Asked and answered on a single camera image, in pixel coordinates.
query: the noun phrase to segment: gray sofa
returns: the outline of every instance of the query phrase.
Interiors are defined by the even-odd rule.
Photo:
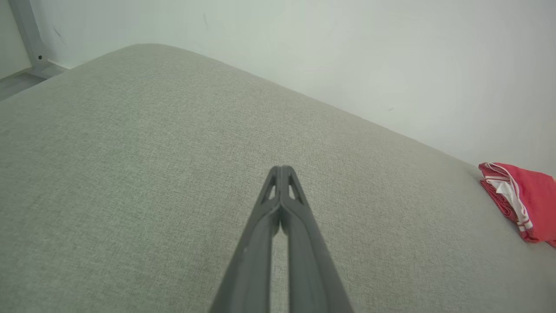
[[[556,311],[555,249],[521,240],[475,166],[162,45],[0,102],[2,311],[208,310],[281,164],[356,311]],[[274,312],[287,311],[286,238]]]

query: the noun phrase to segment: white wall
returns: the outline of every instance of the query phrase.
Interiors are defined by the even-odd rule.
[[[472,164],[556,175],[554,0],[32,0],[69,67],[133,43],[213,57]]]
[[[31,68],[8,0],[0,0],[0,79]]]

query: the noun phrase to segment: red cloth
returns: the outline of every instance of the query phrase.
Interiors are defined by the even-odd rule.
[[[556,247],[556,182],[546,174],[502,163],[479,165],[481,185],[500,211],[516,223],[525,241],[546,241]],[[515,194],[513,205],[494,185],[507,183]]]

